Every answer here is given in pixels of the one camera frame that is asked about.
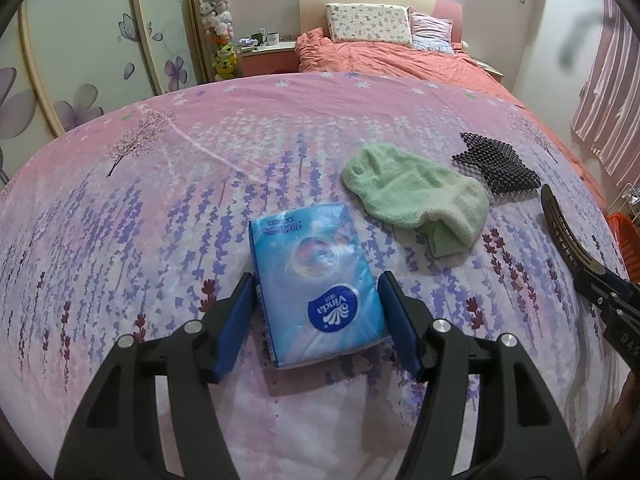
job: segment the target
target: mug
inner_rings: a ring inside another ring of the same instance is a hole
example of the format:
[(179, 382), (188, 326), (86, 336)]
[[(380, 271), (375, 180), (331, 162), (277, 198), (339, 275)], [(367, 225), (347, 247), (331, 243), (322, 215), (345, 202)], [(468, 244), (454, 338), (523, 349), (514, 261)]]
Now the mug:
[(277, 32), (270, 32), (267, 34), (267, 45), (273, 46), (280, 43), (280, 34)]
[(258, 45), (262, 45), (262, 43), (263, 43), (262, 38), (263, 38), (262, 34), (252, 34), (251, 35), (251, 39), (257, 41)]

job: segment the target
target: green towel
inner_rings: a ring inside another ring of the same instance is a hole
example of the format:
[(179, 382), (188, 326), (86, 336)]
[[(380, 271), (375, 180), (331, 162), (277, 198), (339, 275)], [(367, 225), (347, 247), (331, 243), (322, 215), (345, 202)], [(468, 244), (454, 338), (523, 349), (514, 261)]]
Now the green towel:
[(436, 258), (471, 248), (489, 211), (487, 192), (476, 179), (391, 144), (362, 148), (347, 162), (342, 180), (370, 215), (398, 227), (422, 226)]

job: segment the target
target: blue gripper pad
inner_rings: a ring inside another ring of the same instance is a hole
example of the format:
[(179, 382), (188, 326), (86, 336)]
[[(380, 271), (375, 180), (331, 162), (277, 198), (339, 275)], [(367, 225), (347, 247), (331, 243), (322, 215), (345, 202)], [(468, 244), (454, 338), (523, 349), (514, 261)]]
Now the blue gripper pad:
[(426, 368), (435, 367), (437, 362), (434, 352), (430, 352), (419, 339), (433, 323), (433, 316), (423, 302), (402, 293), (388, 270), (378, 279), (378, 295), (398, 361), (414, 380), (424, 381)]
[(216, 364), (213, 371), (222, 380), (234, 367), (240, 347), (249, 331), (249, 323), (256, 305), (254, 277), (246, 272), (230, 298), (217, 302), (212, 308), (220, 314), (219, 335), (216, 340)]

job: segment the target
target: orange comforter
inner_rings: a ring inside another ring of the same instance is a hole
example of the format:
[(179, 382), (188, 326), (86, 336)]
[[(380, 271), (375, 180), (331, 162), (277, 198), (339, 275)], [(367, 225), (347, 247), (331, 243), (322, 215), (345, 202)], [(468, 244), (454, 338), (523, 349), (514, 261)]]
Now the orange comforter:
[(322, 28), (306, 32), (296, 42), (300, 72), (360, 72), (415, 77), (486, 92), (513, 103), (523, 110), (558, 147), (587, 186), (600, 210), (606, 215), (607, 206), (600, 186), (584, 164), (562, 143), (562, 140), (504, 86), (476, 65), (462, 51), (459, 43), (454, 43), (454, 50), (456, 56), (452, 57), (388, 43), (365, 41), (334, 43), (331, 39), (324, 37)]

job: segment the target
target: orange basket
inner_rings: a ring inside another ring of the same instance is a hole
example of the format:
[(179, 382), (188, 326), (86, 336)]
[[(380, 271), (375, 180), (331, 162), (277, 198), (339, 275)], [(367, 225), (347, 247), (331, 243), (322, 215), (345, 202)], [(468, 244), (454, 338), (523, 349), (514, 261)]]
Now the orange basket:
[(628, 216), (620, 212), (607, 216), (607, 224), (618, 243), (626, 272), (632, 282), (640, 282), (640, 233)]

